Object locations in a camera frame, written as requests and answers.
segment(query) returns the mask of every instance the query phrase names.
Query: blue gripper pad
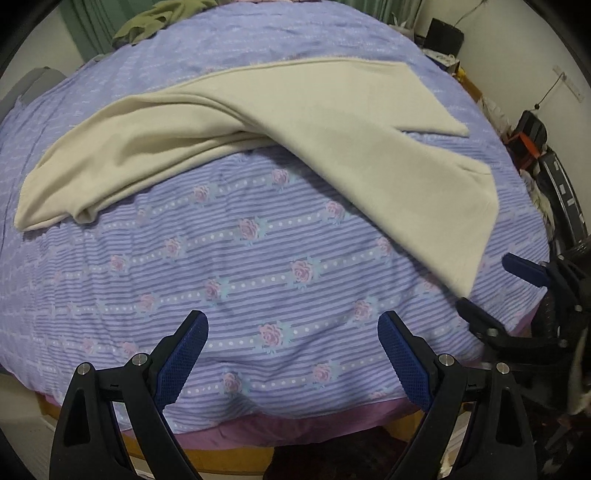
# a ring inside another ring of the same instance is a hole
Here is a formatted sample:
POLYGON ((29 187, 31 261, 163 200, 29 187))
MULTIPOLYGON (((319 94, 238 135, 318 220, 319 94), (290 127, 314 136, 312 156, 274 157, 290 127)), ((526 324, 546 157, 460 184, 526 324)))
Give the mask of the blue gripper pad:
POLYGON ((536 287, 551 287, 552 282, 546 267, 514 254, 505 254, 501 260, 505 271, 536 287))
MULTIPOLYGON (((193 319, 192 325, 189 326, 187 332, 174 347, 174 350, 158 372, 154 403, 159 411, 162 411, 166 405, 177 401, 178 395, 181 393, 201 350, 205 346, 205 342, 207 342, 209 333, 207 317, 202 312, 194 313, 197 315, 193 319)), ((180 333, 183 326, 185 326, 184 322, 175 335, 180 333)))
POLYGON ((429 374, 399 328, 404 328, 411 338, 412 334, 396 315, 395 318, 399 321, 399 328, 397 328, 390 318, 391 314, 396 315, 394 312, 386 312, 378 320, 379 341, 394 367, 394 371, 398 375, 408 399, 422 411, 428 411, 433 402, 429 386, 429 374))

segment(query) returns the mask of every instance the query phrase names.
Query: cream blanket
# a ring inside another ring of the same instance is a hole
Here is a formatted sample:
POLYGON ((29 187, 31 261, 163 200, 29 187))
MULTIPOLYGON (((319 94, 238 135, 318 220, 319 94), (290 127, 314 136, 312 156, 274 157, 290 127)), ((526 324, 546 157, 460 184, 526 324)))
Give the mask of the cream blanket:
POLYGON ((404 63, 324 58, 213 73, 123 98, 61 137, 25 179, 15 226, 92 222, 181 172, 278 143, 467 296, 498 213, 491 171, 402 131, 468 134, 404 63))

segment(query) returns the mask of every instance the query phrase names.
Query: green curtain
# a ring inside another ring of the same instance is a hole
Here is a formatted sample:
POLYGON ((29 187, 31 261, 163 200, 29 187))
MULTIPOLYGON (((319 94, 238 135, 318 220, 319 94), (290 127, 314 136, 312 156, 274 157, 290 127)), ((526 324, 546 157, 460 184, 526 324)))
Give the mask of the green curtain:
POLYGON ((394 17, 398 25, 407 22, 407 28, 414 26, 423 0, 335 0, 341 4, 356 8, 364 14, 387 24, 394 23, 394 17))
POLYGON ((84 61, 113 50, 113 35, 158 0, 63 0, 61 16, 84 61))

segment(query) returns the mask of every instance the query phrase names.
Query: metal screw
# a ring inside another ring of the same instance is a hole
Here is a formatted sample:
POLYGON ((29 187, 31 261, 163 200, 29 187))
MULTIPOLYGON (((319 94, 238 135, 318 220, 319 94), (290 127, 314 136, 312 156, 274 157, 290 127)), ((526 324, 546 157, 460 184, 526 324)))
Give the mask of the metal screw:
POLYGON ((449 367, 456 363, 456 359, 453 358, 449 353, 443 353, 439 355, 439 357, 437 358, 439 359, 439 363, 445 365, 446 367, 449 367))
POLYGON ((503 375, 506 375, 507 373, 509 373, 511 371, 511 369, 509 368, 509 365, 507 365, 506 363, 503 363, 503 362, 498 363, 496 365, 496 369, 497 369, 497 371, 499 371, 503 375))
POLYGON ((140 365, 143 365, 144 363, 146 363, 148 361, 148 355, 146 355, 145 353, 136 353, 132 358, 131 358, 131 363, 133 363, 134 365, 137 365, 138 367, 140 365))
POLYGON ((90 364, 80 364, 78 365, 76 371, 79 375, 86 375, 88 372, 90 372, 90 364))

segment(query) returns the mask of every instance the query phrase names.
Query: bed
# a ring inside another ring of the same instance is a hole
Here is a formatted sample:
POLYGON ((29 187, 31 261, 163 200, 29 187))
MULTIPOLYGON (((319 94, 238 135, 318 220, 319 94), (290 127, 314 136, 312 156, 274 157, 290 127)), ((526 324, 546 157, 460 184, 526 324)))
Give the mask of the bed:
MULTIPOLYGON (((523 328, 545 292, 504 272, 501 256, 548 260, 544 225, 454 78, 345 5, 238 3, 91 61, 5 118, 0 364, 60 403, 76 365, 121 365, 202 310, 209 341, 164 415, 182 446, 227 449, 321 442, 411 412, 377 338, 383 311, 396 310, 434 351, 478 359, 480 344, 455 312, 454 295, 279 146, 175 176, 90 225, 14 228, 27 173, 100 108, 210 72, 321 56, 403 61, 468 126, 469 138, 409 135, 490 166, 499 215, 470 299, 509 331, 523 328)), ((124 408, 115 409, 129 428, 124 408)))

